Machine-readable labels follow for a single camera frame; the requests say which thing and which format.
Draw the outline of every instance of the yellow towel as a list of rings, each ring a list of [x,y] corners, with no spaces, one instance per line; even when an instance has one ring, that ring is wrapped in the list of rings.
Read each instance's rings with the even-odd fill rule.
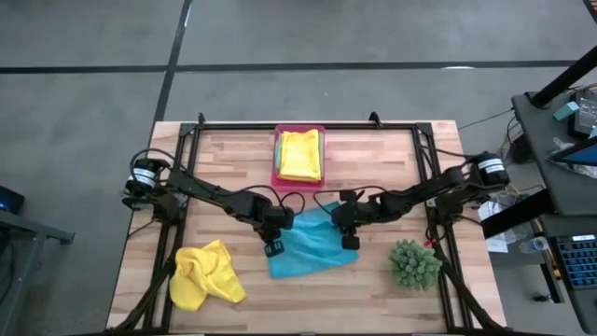
[[[319,164],[319,132],[282,133],[282,158],[280,174],[282,179],[296,181],[321,180]]]
[[[203,248],[183,247],[176,252],[176,273],[170,280],[172,301],[178,308],[194,312],[207,294],[234,303],[246,297],[221,240]]]

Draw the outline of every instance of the wooden table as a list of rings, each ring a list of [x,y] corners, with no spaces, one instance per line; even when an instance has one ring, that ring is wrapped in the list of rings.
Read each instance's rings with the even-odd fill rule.
[[[438,148],[462,152],[454,121],[431,122]],[[174,154],[179,124],[157,123],[151,147]],[[202,131],[195,176],[232,190],[269,184],[272,144],[273,132],[268,131]],[[442,169],[462,160],[441,153],[438,156]],[[419,182],[410,132],[326,133],[328,189],[365,185],[406,189]],[[272,197],[267,190],[256,191]],[[337,200],[335,194],[320,196],[322,203]],[[310,195],[306,199],[307,209],[316,206]],[[295,197],[288,198],[287,203],[299,208],[299,200]],[[466,215],[477,217],[473,210],[467,210]],[[148,211],[135,213],[131,230],[149,219]],[[171,332],[444,331],[438,289],[431,288],[427,292],[403,289],[393,283],[390,272],[388,256],[395,242],[402,239],[424,242],[426,223],[424,208],[418,205],[397,222],[359,229],[361,249],[357,262],[326,272],[274,280],[269,276],[263,244],[249,225],[226,216],[213,205],[193,200],[183,246],[202,247],[221,239],[232,255],[234,269],[248,296],[237,304],[210,297],[196,313],[174,308]],[[122,321],[147,289],[159,226],[156,224],[139,231],[126,244],[108,327]],[[481,227],[462,221],[454,226],[454,232],[466,284],[492,318],[505,325]],[[462,326],[458,300],[451,284],[450,293],[457,325]],[[160,320],[164,295],[162,292],[158,300],[157,321]]]

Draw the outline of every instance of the succulent plant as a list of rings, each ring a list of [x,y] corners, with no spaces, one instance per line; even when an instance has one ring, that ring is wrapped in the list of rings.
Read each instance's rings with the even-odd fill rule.
[[[415,241],[398,241],[390,260],[399,286],[427,290],[436,285],[441,261],[434,257],[432,248],[425,248]]]

